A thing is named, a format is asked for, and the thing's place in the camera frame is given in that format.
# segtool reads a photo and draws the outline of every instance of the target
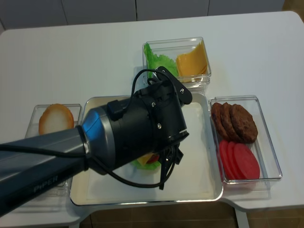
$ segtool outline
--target white table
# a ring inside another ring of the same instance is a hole
[[[212,69],[207,98],[256,95],[283,173],[270,192],[225,191],[221,200],[243,211],[303,207],[304,24],[294,12],[6,31],[0,36],[0,143],[24,138],[35,105],[84,106],[93,96],[130,94],[146,41],[198,36]],[[105,209],[57,200],[44,207],[30,202],[0,218],[0,226],[71,224]]]

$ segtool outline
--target red tomato slice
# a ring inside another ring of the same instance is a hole
[[[236,143],[235,142],[229,142],[228,146],[227,146],[227,157],[228,157],[228,164],[231,168],[231,171],[233,173],[233,175],[235,176],[235,180],[240,180],[243,179],[243,175],[242,173],[240,173],[237,168],[236,165],[234,163],[233,160],[233,154],[234,154],[234,147],[235,147]]]
[[[236,144],[233,157],[238,172],[242,173],[245,179],[259,179],[260,166],[246,145],[241,143]]]
[[[235,176],[233,175],[233,173],[231,171],[231,168],[229,166],[229,163],[228,163],[227,146],[228,146],[228,142],[226,140],[222,140],[219,143],[219,154],[220,154],[220,158],[221,158],[222,163],[223,163],[223,167],[224,167],[226,177],[229,180],[235,180]]]
[[[152,164],[154,162],[157,162],[160,158],[159,154],[154,154],[152,157],[147,161],[147,164]]]

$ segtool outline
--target cheese slice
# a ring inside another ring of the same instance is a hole
[[[176,58],[179,76],[200,75],[207,70],[207,59],[203,44],[200,42],[193,51],[178,55]]]
[[[138,158],[137,161],[138,161],[142,166],[144,166],[152,156],[153,156],[153,153],[150,152],[150,153],[145,154],[144,156]]]

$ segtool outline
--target silver tray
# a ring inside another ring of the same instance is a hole
[[[139,189],[118,182],[109,175],[88,170],[73,178],[70,198],[76,205],[138,204],[152,202],[189,202],[218,200],[223,192],[216,149],[212,136],[208,102],[201,93],[192,93],[193,101],[182,110],[190,135],[181,142],[181,163],[165,183],[164,190]],[[84,115],[91,108],[120,97],[94,97],[87,101]],[[127,164],[115,173],[138,183],[159,182],[160,170],[137,170]]]

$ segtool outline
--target brown patty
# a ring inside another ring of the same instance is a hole
[[[238,134],[234,130],[231,119],[230,119],[230,113],[229,113],[230,107],[231,107],[231,105],[226,102],[220,108],[220,116],[221,116],[222,124],[223,124],[223,127],[225,128],[229,138],[232,141],[240,143],[240,142],[242,142],[242,139],[238,136]]]
[[[220,117],[220,108],[221,104],[214,103],[211,108],[211,118],[213,120],[214,126],[217,129],[217,132],[220,136],[222,136],[223,139],[230,141],[230,138],[225,131],[225,128],[222,125],[221,117]]]
[[[257,126],[252,115],[241,105],[230,107],[230,118],[234,130],[244,140],[244,143],[253,143],[257,139]]]

